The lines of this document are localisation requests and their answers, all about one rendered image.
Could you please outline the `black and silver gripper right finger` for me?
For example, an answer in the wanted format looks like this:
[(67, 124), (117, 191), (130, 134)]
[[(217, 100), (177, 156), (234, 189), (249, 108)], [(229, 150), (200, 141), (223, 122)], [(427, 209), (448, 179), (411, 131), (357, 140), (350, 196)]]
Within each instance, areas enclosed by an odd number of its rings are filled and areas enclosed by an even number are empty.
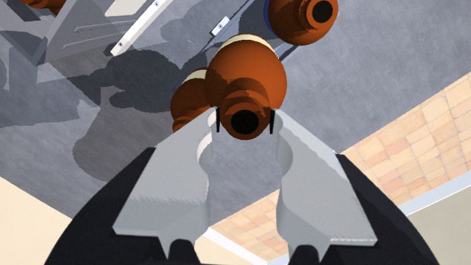
[(320, 265), (440, 265), (406, 215), (345, 155), (277, 108), (269, 130), (283, 170), (276, 229), (289, 260), (310, 244)]

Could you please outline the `grey rectangular tray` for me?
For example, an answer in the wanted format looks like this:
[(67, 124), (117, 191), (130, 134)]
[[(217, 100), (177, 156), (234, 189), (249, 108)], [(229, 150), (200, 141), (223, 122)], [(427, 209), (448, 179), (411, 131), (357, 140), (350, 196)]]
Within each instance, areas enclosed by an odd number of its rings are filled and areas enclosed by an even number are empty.
[(266, 25), (263, 16), (265, 2), (266, 0), (249, 0), (167, 91), (173, 96), (174, 92), (194, 70), (208, 67), (221, 45), (227, 39), (237, 34), (250, 33), (262, 37), (272, 47), (282, 64), (298, 52), (303, 46), (293, 46), (282, 41)]

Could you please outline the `brown bottle with blue base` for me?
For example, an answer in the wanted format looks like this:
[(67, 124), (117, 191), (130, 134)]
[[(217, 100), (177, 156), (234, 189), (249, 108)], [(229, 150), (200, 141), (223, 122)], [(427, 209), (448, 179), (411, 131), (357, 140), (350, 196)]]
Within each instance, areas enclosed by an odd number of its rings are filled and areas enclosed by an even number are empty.
[(266, 0), (266, 25), (282, 41), (307, 46), (323, 38), (339, 11), (337, 0)]

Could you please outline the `brown glass bottle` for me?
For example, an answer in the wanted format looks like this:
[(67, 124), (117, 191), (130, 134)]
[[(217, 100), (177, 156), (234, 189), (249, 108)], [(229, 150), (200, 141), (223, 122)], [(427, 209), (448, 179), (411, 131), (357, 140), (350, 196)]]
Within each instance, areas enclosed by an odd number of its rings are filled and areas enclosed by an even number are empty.
[(287, 76), (263, 38), (241, 33), (227, 39), (214, 55), (204, 90), (210, 107), (219, 107), (223, 128), (234, 138), (251, 140), (269, 125), (271, 109), (280, 109)]
[(174, 92), (170, 104), (173, 133), (210, 108), (204, 90), (206, 70), (194, 70)]
[(54, 13), (56, 16), (65, 4), (66, 0), (19, 0), (24, 4), (28, 4), (35, 9), (46, 9)]

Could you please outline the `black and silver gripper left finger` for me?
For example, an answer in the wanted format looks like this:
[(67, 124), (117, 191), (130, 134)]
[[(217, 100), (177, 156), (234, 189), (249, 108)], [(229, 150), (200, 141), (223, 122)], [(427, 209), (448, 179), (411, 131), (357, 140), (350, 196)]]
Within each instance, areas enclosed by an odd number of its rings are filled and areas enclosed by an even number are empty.
[(195, 247), (210, 226), (204, 169), (219, 127), (211, 107), (147, 147), (81, 208), (44, 265), (137, 265), (167, 261), (176, 239)]

